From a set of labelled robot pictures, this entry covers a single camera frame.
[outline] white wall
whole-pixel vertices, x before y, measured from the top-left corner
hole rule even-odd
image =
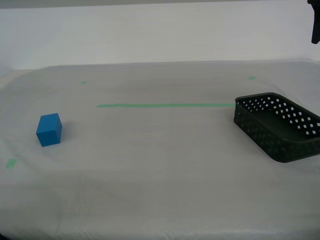
[[[304,0],[0,9],[0,62],[320,60],[313,17]]]

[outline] black basket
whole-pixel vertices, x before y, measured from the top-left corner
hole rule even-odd
[[[278,162],[320,154],[320,117],[279,94],[236,98],[234,122]]]

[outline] blue block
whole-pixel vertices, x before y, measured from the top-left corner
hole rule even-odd
[[[61,132],[62,124],[58,113],[41,116],[36,135],[42,147],[59,144]]]

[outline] wrinkled white cloth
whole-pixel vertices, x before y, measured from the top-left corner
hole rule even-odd
[[[320,236],[320,157],[279,163],[232,104],[279,93],[320,115],[308,60],[55,66],[0,90],[0,233],[14,239],[301,240]],[[41,147],[41,115],[61,143]]]

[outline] green tape line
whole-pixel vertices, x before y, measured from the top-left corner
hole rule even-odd
[[[97,108],[230,108],[235,103],[101,104]]]
[[[6,163],[6,165],[5,165],[5,168],[6,168],[6,169],[11,169],[11,168],[13,168],[13,167],[16,165],[16,163],[17,163],[17,159],[10,158],[10,159],[8,160],[8,162]]]

